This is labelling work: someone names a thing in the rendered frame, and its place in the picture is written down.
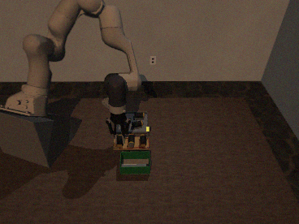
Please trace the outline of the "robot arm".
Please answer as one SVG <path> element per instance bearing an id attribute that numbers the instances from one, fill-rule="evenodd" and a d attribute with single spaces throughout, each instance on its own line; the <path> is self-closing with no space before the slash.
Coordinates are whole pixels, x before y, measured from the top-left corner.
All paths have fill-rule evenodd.
<path id="1" fill-rule="evenodd" d="M 30 34 L 24 38 L 29 66 L 27 84 L 22 85 L 22 91 L 8 97 L 0 110 L 28 116 L 48 115 L 52 78 L 49 61 L 63 60 L 67 36 L 81 15 L 98 18 L 103 42 L 127 55 L 130 72 L 108 74 L 104 79 L 108 97 L 102 100 L 112 114 L 126 112 L 126 92 L 139 90 L 142 80 L 132 43 L 124 34 L 120 10 L 103 0 L 62 0 L 47 22 L 47 37 Z"/>

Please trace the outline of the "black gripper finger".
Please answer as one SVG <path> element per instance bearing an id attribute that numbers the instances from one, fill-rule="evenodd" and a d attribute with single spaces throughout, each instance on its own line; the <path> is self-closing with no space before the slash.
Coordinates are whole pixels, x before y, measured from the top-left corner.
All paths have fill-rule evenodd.
<path id="1" fill-rule="evenodd" d="M 109 127 L 110 133 L 111 133 L 111 134 L 114 134 L 115 143 L 117 143 L 117 132 L 116 132 L 117 120 L 115 120 L 115 128 L 114 128 L 114 130 L 112 129 L 110 118 L 107 118 L 107 119 L 106 119 L 106 123 L 107 123 L 107 125 L 108 125 L 108 127 Z"/>
<path id="2" fill-rule="evenodd" d="M 128 128 L 129 128 L 129 124 L 131 122 L 130 118 L 126 118 L 127 120 L 127 126 L 126 126 L 126 131 L 124 130 L 124 124 L 122 123 L 122 120 L 119 121 L 120 126 L 121 126 L 121 130 L 122 130 L 122 137 L 123 137 L 123 144 L 124 144 L 124 138 L 125 138 L 125 134 L 128 134 Z"/>

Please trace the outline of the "green open box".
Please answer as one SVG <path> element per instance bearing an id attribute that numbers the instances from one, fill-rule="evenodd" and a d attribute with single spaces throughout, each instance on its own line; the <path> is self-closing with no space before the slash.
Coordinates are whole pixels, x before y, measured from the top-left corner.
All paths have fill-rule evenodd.
<path id="1" fill-rule="evenodd" d="M 120 152 L 120 174 L 150 174 L 150 151 Z"/>

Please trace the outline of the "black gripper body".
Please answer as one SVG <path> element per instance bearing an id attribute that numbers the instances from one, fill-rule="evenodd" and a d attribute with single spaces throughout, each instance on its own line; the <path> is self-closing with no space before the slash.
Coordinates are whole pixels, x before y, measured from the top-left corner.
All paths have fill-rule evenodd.
<path id="1" fill-rule="evenodd" d="M 115 120 L 117 120 L 117 124 L 120 124 L 119 121 L 122 120 L 122 123 L 124 123 L 127 119 L 126 119 L 126 115 L 125 113 L 122 114 L 112 114 L 110 113 L 110 120 L 111 122 L 115 123 Z"/>

